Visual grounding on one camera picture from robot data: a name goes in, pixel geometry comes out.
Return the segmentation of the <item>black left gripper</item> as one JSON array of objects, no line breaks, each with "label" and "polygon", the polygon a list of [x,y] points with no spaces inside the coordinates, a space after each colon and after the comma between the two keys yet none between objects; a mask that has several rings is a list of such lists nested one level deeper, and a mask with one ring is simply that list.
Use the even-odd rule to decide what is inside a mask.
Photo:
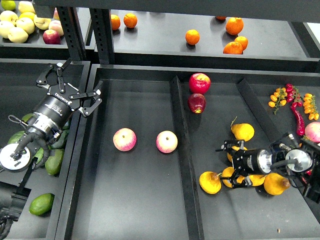
[{"label": "black left gripper", "polygon": [[[51,119],[62,128],[75,111],[79,111],[84,117],[88,117],[102,103],[100,97],[103,82],[99,81],[91,92],[79,93],[79,90],[65,83],[63,72],[71,64],[68,58],[62,65],[48,63],[45,70],[36,80],[36,85],[48,90],[47,95],[33,109],[34,113],[42,114]],[[50,86],[47,77],[51,73],[57,75],[57,85]],[[91,106],[81,106],[82,101],[93,98]]]}]

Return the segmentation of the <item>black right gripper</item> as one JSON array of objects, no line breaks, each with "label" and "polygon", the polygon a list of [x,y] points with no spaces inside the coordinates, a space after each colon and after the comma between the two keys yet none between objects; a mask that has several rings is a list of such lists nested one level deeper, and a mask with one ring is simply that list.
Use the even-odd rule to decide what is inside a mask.
[{"label": "black right gripper", "polygon": [[225,151],[232,156],[232,166],[240,173],[233,172],[230,176],[220,175],[220,179],[227,181],[231,188],[248,188],[253,186],[253,182],[248,174],[260,173],[258,165],[258,149],[244,150],[244,140],[225,140],[220,148],[216,149],[216,152]]}]

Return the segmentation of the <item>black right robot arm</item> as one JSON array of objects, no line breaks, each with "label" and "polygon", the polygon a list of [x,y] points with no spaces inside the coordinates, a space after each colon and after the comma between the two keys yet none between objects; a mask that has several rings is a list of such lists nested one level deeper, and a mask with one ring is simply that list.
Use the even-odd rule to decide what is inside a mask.
[{"label": "black right robot arm", "polygon": [[244,140],[225,140],[218,152],[232,156],[231,176],[223,176],[232,188],[252,187],[250,176],[278,174],[302,195],[320,203],[320,146],[308,139],[300,142],[286,133],[269,148],[244,149]]}]

